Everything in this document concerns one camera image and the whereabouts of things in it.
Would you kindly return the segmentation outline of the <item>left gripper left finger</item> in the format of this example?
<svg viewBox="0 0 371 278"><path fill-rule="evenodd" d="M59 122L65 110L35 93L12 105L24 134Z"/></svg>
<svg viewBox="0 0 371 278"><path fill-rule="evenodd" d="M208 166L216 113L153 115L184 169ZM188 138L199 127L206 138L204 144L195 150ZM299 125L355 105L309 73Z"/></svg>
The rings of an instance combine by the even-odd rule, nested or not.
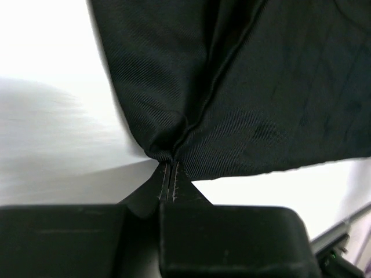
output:
<svg viewBox="0 0 371 278"><path fill-rule="evenodd" d="M2 277L160 277L161 163L117 204L1 208Z"/></svg>

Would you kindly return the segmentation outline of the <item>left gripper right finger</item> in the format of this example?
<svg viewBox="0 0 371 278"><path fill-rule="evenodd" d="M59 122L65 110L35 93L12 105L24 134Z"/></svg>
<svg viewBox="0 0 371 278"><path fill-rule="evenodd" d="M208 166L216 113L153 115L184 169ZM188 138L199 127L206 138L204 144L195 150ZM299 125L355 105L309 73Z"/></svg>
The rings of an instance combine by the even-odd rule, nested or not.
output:
<svg viewBox="0 0 371 278"><path fill-rule="evenodd" d="M296 212L211 204L180 163L165 165L159 268L163 277L321 276Z"/></svg>

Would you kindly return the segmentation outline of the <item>black pleated skirt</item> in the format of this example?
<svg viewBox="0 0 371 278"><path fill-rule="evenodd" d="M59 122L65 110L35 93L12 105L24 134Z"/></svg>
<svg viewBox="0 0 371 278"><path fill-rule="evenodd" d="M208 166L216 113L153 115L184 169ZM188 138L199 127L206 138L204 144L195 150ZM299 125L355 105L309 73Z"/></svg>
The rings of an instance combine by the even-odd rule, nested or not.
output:
<svg viewBox="0 0 371 278"><path fill-rule="evenodd" d="M369 1L92 1L147 156L193 180L370 156Z"/></svg>

